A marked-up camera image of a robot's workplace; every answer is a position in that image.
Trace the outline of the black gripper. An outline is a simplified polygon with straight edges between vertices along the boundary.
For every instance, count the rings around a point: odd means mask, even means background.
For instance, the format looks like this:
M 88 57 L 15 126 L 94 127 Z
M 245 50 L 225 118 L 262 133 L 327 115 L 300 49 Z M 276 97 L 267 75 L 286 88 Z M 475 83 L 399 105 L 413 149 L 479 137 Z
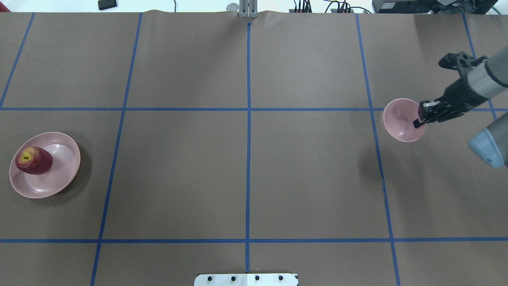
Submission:
M 417 119 L 412 124 L 418 129 L 425 124 L 455 119 L 487 100 L 474 91 L 466 80 L 459 79 L 445 89 L 443 96 L 433 101 L 422 101 Z

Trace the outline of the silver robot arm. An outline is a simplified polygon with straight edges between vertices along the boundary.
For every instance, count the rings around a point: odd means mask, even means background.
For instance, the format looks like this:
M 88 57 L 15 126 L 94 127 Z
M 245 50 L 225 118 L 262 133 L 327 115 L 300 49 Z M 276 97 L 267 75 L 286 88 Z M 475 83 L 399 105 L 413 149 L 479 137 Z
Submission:
M 414 127 L 458 118 L 484 103 L 494 112 L 492 99 L 507 93 L 507 62 L 507 47 L 490 57 L 475 58 L 463 51 L 443 56 L 439 67 L 457 71 L 459 78 L 439 98 L 419 103 Z M 494 116 L 494 121 L 481 129 L 468 146 L 488 166 L 499 168 L 507 166 L 507 143 L 507 114 L 503 114 Z

